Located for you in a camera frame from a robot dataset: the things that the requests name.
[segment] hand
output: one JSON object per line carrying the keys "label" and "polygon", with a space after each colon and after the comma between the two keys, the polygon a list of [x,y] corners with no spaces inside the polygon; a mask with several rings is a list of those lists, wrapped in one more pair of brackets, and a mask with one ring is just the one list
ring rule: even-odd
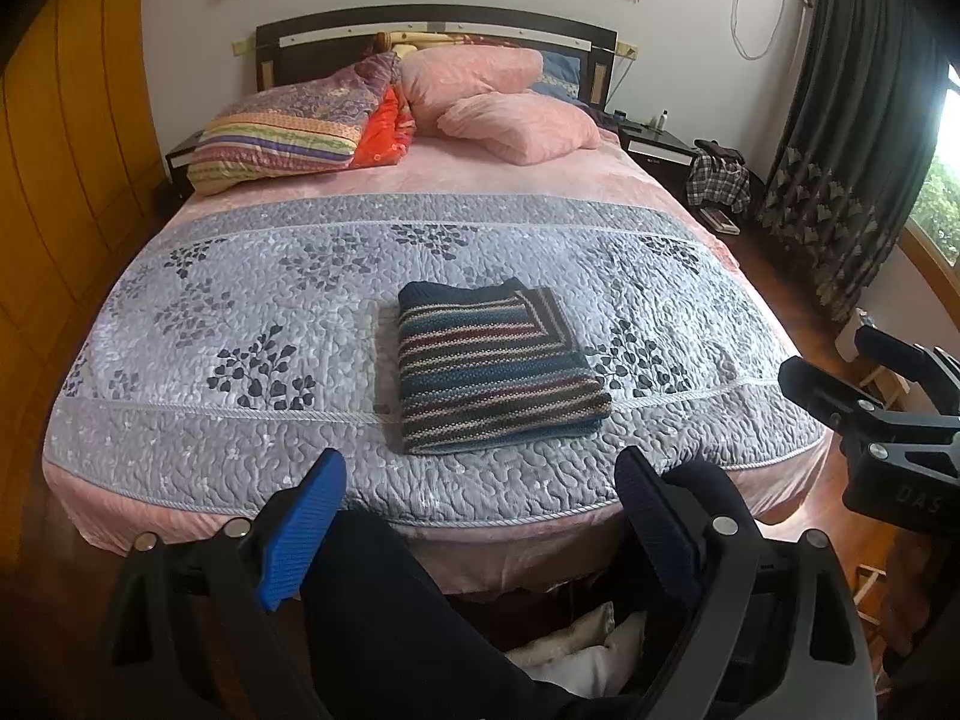
{"label": "hand", "polygon": [[930,617],[922,579],[932,546],[929,536],[899,531],[887,557],[887,592],[880,608],[880,635],[904,657],[913,649],[913,635]]}

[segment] person's leg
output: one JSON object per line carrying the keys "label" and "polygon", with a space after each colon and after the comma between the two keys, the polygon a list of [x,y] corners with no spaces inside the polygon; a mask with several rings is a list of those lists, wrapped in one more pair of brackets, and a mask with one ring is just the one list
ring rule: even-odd
{"label": "person's leg", "polygon": [[337,514],[301,598],[314,685],[336,720],[615,717],[627,703],[531,680],[373,514]]}

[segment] book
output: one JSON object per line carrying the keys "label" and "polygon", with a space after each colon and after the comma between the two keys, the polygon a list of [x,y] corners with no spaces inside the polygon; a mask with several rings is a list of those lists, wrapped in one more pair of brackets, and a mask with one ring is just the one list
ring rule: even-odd
{"label": "book", "polygon": [[739,235],[740,228],[719,208],[701,208],[700,215],[716,232],[724,235]]}

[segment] dark gray curtain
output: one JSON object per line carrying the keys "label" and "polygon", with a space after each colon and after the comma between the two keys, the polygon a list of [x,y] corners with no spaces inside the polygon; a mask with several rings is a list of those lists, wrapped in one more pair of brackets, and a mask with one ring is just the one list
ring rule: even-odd
{"label": "dark gray curtain", "polygon": [[757,220],[846,319],[904,229],[936,148],[947,57],[906,0],[816,0]]}

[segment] pink pillow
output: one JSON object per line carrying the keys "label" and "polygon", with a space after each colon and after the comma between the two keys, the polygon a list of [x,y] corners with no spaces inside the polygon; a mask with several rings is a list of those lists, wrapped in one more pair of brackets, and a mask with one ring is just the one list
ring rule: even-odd
{"label": "pink pillow", "polygon": [[451,138],[478,141],[515,165],[535,165],[578,148],[600,146],[600,131],[586,113],[536,92],[491,92],[460,100],[440,117],[437,127]]}
{"label": "pink pillow", "polygon": [[453,103],[487,92],[522,92],[544,72],[544,56],[533,49],[503,46],[438,46],[404,57],[403,93],[424,135]]}

